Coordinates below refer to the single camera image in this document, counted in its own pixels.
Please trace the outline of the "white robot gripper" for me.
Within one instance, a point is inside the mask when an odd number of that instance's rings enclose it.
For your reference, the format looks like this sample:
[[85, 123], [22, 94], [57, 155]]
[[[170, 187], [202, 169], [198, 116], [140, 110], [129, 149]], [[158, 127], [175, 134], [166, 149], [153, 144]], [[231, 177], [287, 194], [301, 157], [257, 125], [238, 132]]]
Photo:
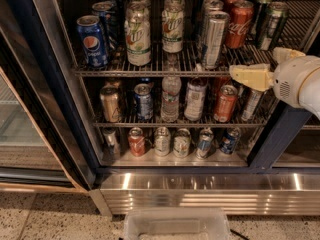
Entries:
[[279, 64], [273, 73], [269, 64], [231, 65], [231, 78], [251, 89], [267, 91], [294, 108], [320, 108], [320, 58], [284, 47], [272, 52]]

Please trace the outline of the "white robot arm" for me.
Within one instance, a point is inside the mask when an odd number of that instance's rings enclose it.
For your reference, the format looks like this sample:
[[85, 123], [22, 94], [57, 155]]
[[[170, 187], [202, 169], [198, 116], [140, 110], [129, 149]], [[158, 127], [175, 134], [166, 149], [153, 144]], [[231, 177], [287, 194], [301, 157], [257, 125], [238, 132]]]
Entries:
[[279, 100], [320, 119], [320, 58], [283, 47], [276, 47], [272, 55], [278, 63], [273, 72], [265, 63], [231, 65], [231, 78], [257, 91], [272, 89]]

